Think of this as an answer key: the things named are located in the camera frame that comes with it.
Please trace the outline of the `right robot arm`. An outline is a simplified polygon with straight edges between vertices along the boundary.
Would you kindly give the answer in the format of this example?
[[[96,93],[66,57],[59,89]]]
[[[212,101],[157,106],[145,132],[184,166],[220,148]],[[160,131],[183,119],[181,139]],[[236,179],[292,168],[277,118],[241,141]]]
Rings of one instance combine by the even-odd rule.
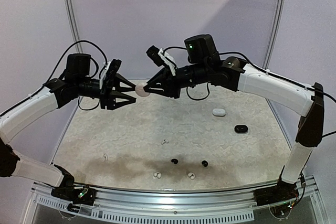
[[[144,86],[145,92],[178,99],[181,89],[209,83],[228,90],[250,93],[277,102],[300,115],[295,144],[279,178],[271,190],[276,201],[291,194],[313,149],[322,140],[324,125],[324,93],[322,85],[312,86],[279,76],[253,64],[240,52],[227,52],[221,59],[209,34],[184,41],[188,66],[177,67],[167,49],[151,46],[147,56],[161,70]]]

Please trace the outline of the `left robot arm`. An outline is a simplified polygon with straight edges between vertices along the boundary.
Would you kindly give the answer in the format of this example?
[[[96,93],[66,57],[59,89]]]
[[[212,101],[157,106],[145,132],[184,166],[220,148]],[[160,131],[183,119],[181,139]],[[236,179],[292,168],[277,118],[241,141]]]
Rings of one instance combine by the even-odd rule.
[[[91,56],[70,54],[61,77],[51,79],[15,108],[1,115],[1,177],[18,176],[57,187],[67,200],[78,195],[74,177],[57,165],[46,165],[15,152],[10,141],[40,117],[60,109],[79,96],[99,100],[102,109],[115,110],[133,104],[128,92],[135,84],[118,74],[121,60],[107,63],[99,79],[89,77]]]

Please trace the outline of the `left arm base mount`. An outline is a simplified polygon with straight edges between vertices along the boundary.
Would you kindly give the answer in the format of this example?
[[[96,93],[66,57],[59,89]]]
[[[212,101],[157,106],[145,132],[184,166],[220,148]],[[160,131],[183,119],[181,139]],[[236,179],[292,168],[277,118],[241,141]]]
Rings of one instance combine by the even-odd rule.
[[[65,175],[59,186],[53,186],[51,195],[55,198],[72,202],[74,205],[84,204],[93,206],[97,191],[88,186],[75,186],[74,177]]]

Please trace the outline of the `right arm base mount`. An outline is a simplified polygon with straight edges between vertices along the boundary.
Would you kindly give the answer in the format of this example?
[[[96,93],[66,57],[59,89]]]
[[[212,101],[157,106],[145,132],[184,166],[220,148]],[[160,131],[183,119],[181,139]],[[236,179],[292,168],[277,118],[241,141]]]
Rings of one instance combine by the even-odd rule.
[[[302,188],[301,196],[299,196],[297,184],[286,183],[282,180],[281,176],[282,174],[279,175],[275,186],[256,189],[254,191],[254,200],[256,201],[257,206],[270,205],[295,198],[295,201],[289,206],[289,208],[292,208],[302,200],[306,187],[306,180],[303,173],[300,173],[299,177]]]

